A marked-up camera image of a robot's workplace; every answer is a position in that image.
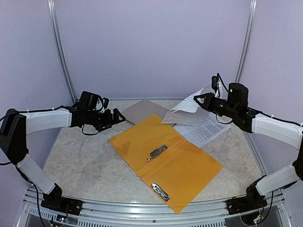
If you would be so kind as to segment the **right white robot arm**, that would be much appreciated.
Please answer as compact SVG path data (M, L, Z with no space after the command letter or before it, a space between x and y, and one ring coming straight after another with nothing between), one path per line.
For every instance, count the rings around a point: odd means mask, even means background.
M231 83L226 99L214 93L194 96L193 100L205 111L231 119L243 132L275 140L283 147L297 151L292 163L256 180L246 189L242 206L252 210L270 192L289 187L303 179L303 126L287 120L279 120L260 110L249 107L249 90L243 84Z

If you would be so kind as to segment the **white printed sheet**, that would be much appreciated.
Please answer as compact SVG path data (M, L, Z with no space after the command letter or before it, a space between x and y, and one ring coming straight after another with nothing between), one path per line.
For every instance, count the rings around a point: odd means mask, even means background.
M197 102L194 100L194 96L212 91L211 86L206 86L191 94L183 101L178 103L175 107L170 109L166 113L162 123L199 126L210 113L202 109L197 104Z

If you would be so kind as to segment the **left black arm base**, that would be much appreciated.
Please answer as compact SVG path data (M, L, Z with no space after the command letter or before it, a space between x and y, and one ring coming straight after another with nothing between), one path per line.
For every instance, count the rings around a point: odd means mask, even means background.
M79 216L83 201L62 196L62 189L55 183L53 190L49 193L43 193L42 207Z

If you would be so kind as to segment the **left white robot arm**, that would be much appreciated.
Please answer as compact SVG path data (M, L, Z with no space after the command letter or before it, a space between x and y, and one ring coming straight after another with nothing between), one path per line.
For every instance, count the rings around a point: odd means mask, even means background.
M28 137L52 129L92 126L99 134L125 121L115 108L108 108L109 99L83 91L80 99L71 106L61 105L41 110L17 110L10 108L1 117L0 149L16 169L42 193L44 201L56 210L66 206L62 190L31 157Z

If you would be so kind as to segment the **orange folder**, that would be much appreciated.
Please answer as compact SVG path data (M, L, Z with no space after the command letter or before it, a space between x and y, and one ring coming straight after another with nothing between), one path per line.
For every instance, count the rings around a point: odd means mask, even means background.
M163 124L155 114L112 137L109 142L153 192L151 184L157 183L171 197L165 203L176 214L223 167L205 151L185 140L170 125ZM168 149L148 162L150 153L163 144Z

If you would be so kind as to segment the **pink-brown file folder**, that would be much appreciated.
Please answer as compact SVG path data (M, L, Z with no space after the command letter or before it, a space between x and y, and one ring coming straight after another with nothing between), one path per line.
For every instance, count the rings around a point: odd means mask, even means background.
M169 109L149 100L142 100L122 111L122 115L132 124L138 124L155 114L163 119Z

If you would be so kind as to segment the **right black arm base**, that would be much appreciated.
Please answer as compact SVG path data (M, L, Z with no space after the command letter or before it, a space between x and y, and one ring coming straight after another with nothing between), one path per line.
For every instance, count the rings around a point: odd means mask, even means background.
M261 178L254 181L246 189L246 195L242 197L232 197L226 201L229 215L239 214L267 206L265 195L260 195L256 189Z

